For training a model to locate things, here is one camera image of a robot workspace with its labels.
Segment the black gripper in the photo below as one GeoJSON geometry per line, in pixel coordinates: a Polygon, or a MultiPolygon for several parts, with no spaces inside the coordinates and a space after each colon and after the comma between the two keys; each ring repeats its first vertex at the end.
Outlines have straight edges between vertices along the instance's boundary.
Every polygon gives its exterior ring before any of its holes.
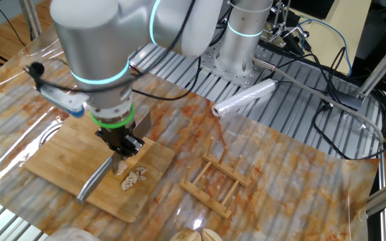
{"type": "Polygon", "coordinates": [[[118,129],[100,127],[94,134],[101,138],[110,150],[125,157],[138,154],[145,144],[142,139],[133,136],[131,129],[125,127],[118,129]]]}

